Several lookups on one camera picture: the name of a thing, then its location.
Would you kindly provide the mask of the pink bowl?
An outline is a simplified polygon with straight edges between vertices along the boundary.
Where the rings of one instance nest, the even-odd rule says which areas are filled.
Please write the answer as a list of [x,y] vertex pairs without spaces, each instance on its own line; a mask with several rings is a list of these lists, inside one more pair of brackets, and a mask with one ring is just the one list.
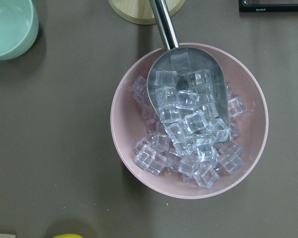
[[205,44],[184,43],[183,46],[196,47],[210,53],[220,63],[226,82],[232,86],[233,94],[241,97],[246,113],[236,119],[241,131],[241,136],[236,141],[245,149],[241,155],[243,166],[233,175],[221,176],[207,189],[193,182],[184,183],[178,173],[164,172],[154,176],[134,164],[133,147],[146,135],[146,126],[130,85],[138,75],[147,76],[153,62],[164,53],[165,50],[161,48],[140,58],[121,79],[111,106],[111,134],[122,162],[144,185],[175,198],[202,199],[228,191],[242,182],[255,168],[265,148],[269,116],[266,100],[257,80],[238,59],[221,49]]

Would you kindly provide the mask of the pile of clear ice cubes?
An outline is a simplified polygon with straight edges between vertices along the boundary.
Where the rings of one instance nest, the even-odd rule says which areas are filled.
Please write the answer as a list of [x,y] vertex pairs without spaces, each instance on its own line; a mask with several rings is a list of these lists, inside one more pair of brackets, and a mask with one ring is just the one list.
[[[180,142],[172,142],[147,94],[146,78],[138,76],[130,89],[142,108],[147,135],[133,148],[134,163],[157,176],[163,171],[182,174],[184,182],[195,182],[210,188],[221,174],[234,174],[242,165],[243,147],[231,139],[224,144],[214,143],[206,133]],[[229,124],[230,136],[239,136],[237,125]]]

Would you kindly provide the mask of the metal ice scoop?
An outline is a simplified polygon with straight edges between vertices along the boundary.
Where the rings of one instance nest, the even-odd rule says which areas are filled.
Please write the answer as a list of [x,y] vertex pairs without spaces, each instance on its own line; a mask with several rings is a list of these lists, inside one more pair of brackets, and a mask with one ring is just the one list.
[[196,47],[181,47],[164,0],[150,1],[166,48],[147,79],[151,104],[172,142],[206,133],[214,143],[230,141],[228,96],[218,61]]

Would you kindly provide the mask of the wooden cup stand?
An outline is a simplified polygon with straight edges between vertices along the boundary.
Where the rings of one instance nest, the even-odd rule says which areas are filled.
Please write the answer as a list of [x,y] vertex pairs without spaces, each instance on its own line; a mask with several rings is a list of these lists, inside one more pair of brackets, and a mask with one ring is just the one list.
[[124,20],[139,25],[157,24],[153,13],[153,0],[109,0],[112,9]]

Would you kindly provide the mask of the yellow lemon near bowl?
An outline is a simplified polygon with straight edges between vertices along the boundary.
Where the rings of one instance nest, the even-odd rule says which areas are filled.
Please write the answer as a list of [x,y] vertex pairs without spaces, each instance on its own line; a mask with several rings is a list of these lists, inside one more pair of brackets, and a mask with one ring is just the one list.
[[73,233],[67,233],[67,234],[59,234],[56,236],[53,236],[52,238],[83,238],[83,236]]

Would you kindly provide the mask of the mint green bowl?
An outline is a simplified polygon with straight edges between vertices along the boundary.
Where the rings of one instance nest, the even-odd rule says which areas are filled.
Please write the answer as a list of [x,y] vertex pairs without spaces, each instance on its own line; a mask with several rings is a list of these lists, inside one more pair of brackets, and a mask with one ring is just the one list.
[[31,0],[0,0],[0,60],[24,54],[34,44],[39,30]]

